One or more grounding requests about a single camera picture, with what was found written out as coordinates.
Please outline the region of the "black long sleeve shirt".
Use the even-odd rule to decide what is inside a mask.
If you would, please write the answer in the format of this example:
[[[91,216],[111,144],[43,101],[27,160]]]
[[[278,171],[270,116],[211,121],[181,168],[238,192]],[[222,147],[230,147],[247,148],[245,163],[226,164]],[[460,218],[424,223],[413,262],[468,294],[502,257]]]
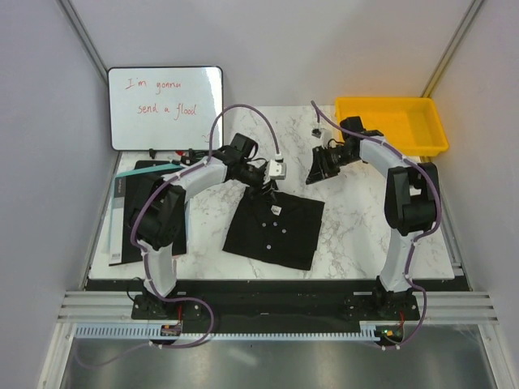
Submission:
[[[322,225],[325,203],[280,191],[238,204],[223,251],[291,269],[309,271]]]

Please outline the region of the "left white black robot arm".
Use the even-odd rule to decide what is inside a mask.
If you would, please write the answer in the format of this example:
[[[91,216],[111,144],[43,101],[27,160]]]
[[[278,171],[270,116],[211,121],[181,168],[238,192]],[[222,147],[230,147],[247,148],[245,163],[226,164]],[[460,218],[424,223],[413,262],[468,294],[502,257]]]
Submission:
[[[251,163],[251,152],[258,143],[237,134],[231,144],[212,151],[201,161],[165,179],[148,175],[128,216],[131,244],[144,261],[144,287],[153,294],[150,310],[159,318],[171,318],[178,299],[171,293],[177,284],[173,245],[185,227],[186,204],[199,193],[235,180],[253,190],[262,190],[269,179],[285,177],[281,153],[260,167]]]

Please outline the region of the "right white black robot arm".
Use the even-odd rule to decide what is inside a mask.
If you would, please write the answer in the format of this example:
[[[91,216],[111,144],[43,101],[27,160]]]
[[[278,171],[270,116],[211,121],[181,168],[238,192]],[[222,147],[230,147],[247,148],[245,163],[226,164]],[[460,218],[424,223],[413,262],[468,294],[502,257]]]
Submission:
[[[366,130],[362,119],[348,117],[339,124],[342,140],[312,149],[306,179],[311,185],[339,174],[341,167],[365,162],[385,179],[384,216],[391,229],[387,258],[378,276],[385,290],[371,299],[373,313],[391,318],[401,308],[396,293],[411,288],[415,243],[439,226],[441,200],[438,171],[432,163],[416,163],[394,148],[377,130]]]

